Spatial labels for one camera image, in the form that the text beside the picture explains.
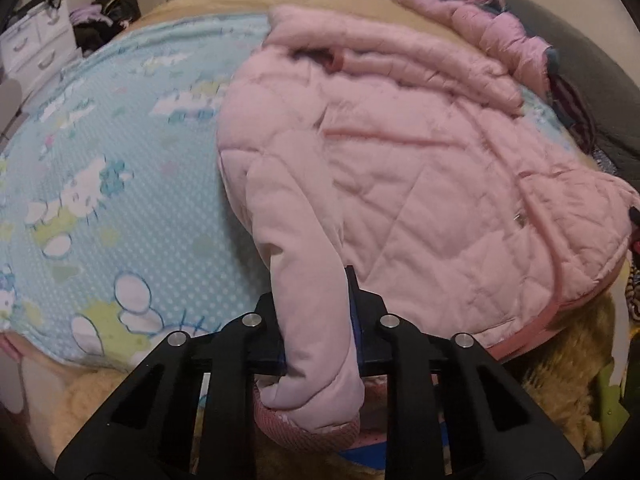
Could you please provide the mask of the pink quilted jacket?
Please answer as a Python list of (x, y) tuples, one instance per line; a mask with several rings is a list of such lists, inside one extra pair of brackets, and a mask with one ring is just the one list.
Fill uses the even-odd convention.
[(275, 6), (233, 75), (217, 157), (270, 273), (285, 374), (256, 422), (293, 450), (355, 442), (366, 395), (346, 273), (423, 333), (497, 359), (614, 280), (638, 192), (530, 126), (499, 62), (415, 29)]

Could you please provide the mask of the purple clothes pile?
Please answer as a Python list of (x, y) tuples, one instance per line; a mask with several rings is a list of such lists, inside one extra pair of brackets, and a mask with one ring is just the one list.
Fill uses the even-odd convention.
[(80, 6), (70, 11), (70, 22), (73, 26), (89, 23), (103, 23), (112, 26), (113, 21), (103, 13), (102, 6), (93, 3), (88, 6)]

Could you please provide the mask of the tan bed sheet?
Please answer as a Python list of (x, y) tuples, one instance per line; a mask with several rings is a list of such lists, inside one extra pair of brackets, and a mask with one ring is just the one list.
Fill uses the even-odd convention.
[[(122, 36), (183, 18), (262, 13), (279, 4), (328, 9), (402, 25), (454, 44), (466, 53), (474, 50), (452, 29), (390, 0), (172, 0), (146, 14)], [(524, 370), (526, 388), (560, 425), (570, 443), (585, 455), (588, 465), (599, 458), (603, 446), (601, 426), (588, 413), (598, 402), (594, 381), (597, 372), (608, 364), (615, 309), (624, 305), (610, 292), (601, 292), (581, 308), (558, 314), (553, 322), (554, 335), (533, 354), (532, 364)], [(50, 442), (40, 452), (44, 460), (55, 464), (63, 448), (125, 375), (114, 370), (63, 365), (46, 356), (40, 361), (54, 381), (50, 388), (54, 407), (48, 416)]]

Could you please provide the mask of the blue cartoon cat blanket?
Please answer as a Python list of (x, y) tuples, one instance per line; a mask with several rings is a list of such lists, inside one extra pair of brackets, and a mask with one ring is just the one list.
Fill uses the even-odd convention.
[(1, 156), (1, 329), (64, 363), (137, 364), (270, 284), (216, 163), (260, 14), (155, 25), (71, 68)]

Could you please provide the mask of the yellow green sleeve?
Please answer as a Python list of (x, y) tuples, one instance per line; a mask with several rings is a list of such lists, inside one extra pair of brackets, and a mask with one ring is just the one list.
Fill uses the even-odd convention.
[(629, 419), (629, 413), (620, 404), (620, 400), (622, 400), (620, 385), (612, 383), (613, 370), (614, 362), (610, 361), (597, 376), (600, 426), (603, 447), (606, 450), (612, 445)]

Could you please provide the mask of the striped dark blanket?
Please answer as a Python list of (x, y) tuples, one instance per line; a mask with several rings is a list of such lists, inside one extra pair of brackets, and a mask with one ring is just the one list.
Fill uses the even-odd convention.
[(549, 87), (550, 103), (556, 117), (578, 148), (592, 155), (597, 147), (597, 127), (579, 91), (560, 74), (549, 76)]

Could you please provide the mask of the grey quilted headboard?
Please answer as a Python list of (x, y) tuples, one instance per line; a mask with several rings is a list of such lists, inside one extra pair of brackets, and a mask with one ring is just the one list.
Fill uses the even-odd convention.
[(594, 119), (596, 144), (621, 178), (639, 186), (639, 88), (577, 28), (530, 0), (506, 0), (509, 10), (559, 55), (559, 73), (577, 88)]

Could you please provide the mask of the pink floral duvet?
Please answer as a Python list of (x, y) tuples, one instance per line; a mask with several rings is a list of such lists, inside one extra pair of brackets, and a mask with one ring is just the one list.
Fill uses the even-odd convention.
[(541, 99), (551, 100), (549, 76), (559, 58), (547, 40), (530, 32), (506, 0), (394, 0), (442, 24), (506, 66), (509, 74)]

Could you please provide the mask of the grey curved dresser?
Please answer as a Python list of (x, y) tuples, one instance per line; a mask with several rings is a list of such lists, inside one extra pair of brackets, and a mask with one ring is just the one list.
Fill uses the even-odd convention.
[(0, 152), (8, 146), (28, 115), (23, 112), (22, 87), (17, 80), (6, 79), (0, 86)]

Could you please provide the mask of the black bag on floor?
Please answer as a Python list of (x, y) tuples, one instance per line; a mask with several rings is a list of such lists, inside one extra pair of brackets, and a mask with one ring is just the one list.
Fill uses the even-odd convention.
[(93, 0), (102, 9), (102, 14), (120, 28), (127, 28), (141, 18), (138, 0)]

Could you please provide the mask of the white drawer chest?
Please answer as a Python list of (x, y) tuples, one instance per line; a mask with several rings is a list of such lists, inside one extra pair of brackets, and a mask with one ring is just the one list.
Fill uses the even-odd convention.
[(78, 53), (66, 0), (43, 0), (1, 35), (1, 68), (24, 96), (47, 82)]

